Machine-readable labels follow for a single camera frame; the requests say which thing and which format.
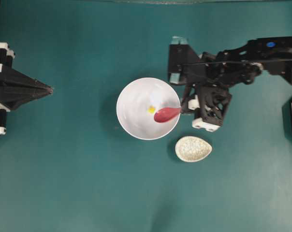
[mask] yellow object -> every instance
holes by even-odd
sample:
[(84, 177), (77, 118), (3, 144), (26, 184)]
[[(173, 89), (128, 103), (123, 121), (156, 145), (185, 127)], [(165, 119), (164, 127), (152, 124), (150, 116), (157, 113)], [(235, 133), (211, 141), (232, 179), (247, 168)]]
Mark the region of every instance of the yellow object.
[(155, 112), (156, 108), (153, 107), (152, 105), (149, 107), (148, 112), (150, 112), (151, 114), (153, 114)]

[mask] blue dot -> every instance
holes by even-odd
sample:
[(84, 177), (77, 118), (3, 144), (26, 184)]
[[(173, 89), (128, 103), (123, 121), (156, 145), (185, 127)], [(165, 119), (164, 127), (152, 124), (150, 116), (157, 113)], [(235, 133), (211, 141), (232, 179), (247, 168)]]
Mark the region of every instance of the blue dot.
[(276, 43), (274, 43), (274, 42), (268, 42), (266, 44), (266, 46), (268, 46), (268, 47), (275, 47), (275, 45), (276, 45)]

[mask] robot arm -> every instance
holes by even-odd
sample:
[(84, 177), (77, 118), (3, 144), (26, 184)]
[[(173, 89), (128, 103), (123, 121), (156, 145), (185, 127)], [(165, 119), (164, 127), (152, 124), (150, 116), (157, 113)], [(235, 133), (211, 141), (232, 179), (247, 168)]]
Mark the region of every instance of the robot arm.
[(194, 114), (192, 126), (198, 129), (217, 130), (232, 99), (229, 88), (252, 84), (262, 70), (292, 85), (292, 37), (250, 40), (216, 56), (207, 52), (197, 56), (180, 37), (174, 37), (170, 45), (169, 82), (186, 86), (181, 113)]

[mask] teal table surface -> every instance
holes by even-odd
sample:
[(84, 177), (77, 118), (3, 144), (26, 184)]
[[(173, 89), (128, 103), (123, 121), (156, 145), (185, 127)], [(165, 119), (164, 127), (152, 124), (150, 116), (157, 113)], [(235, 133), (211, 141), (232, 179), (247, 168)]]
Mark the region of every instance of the teal table surface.
[[(292, 232), (292, 86), (281, 77), (231, 88), (215, 133), (192, 128), (192, 116), (155, 141), (120, 126), (120, 91), (140, 77), (167, 79), (174, 35), (199, 53), (292, 36), (292, 1), (2, 1), (0, 41), (16, 52), (13, 67), (54, 94), (8, 115), (0, 232)], [(184, 135), (213, 152), (179, 161)]]

